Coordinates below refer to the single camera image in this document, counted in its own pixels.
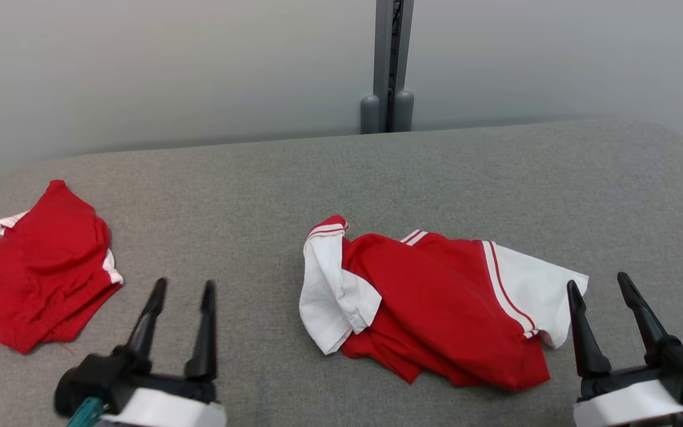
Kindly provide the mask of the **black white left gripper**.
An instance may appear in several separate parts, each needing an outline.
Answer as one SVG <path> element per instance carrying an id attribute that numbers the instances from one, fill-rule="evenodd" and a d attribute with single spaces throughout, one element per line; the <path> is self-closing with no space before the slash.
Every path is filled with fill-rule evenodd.
<path id="1" fill-rule="evenodd" d="M 200 301 L 192 357 L 184 375 L 152 373 L 155 325 L 164 308 L 168 279 L 155 281 L 124 347 L 91 353 L 60 377 L 55 413 L 69 426 L 225 426 L 217 400 L 216 284 L 209 279 Z"/>

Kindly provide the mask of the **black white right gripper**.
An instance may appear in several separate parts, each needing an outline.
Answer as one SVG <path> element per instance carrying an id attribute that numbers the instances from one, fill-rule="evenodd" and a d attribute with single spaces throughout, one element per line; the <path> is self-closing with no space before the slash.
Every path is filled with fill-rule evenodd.
<path id="1" fill-rule="evenodd" d="M 573 406 L 577 426 L 683 426 L 683 345 L 668 333 L 632 279 L 618 272 L 624 302 L 634 314 L 647 365 L 611 371 L 588 319 L 580 289 L 567 282 L 580 397 Z"/>

